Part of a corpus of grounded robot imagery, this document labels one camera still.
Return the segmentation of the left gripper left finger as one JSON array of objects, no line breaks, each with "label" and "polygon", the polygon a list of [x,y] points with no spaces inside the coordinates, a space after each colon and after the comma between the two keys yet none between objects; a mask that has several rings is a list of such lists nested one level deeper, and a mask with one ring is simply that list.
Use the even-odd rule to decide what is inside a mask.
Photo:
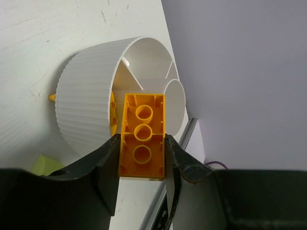
[{"label": "left gripper left finger", "polygon": [[0,171],[3,230],[107,230],[118,196],[120,135],[76,162],[37,176]]}]

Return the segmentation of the orange long lego brick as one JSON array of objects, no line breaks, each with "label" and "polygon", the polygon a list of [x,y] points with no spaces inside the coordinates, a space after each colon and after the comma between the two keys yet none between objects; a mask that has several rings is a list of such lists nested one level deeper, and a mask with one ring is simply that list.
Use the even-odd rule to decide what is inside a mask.
[{"label": "orange long lego brick", "polygon": [[124,97],[118,176],[165,179],[165,95]]}]

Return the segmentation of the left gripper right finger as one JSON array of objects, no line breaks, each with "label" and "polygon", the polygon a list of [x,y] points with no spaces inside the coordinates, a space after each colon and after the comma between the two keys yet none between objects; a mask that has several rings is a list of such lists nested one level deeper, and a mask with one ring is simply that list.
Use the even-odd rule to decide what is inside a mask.
[{"label": "left gripper right finger", "polygon": [[307,173],[217,170],[187,152],[175,154],[181,190],[176,230],[304,230]]}]

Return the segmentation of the purple butterfly lego brick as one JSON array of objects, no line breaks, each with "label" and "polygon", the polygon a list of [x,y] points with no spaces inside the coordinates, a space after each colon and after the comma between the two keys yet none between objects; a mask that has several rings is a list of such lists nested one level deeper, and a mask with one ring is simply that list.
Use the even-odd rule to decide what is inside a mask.
[{"label": "purple butterfly lego brick", "polygon": [[55,101],[56,100],[56,95],[55,94],[51,94],[51,95],[49,95],[48,96],[48,99],[50,100],[50,101]]}]

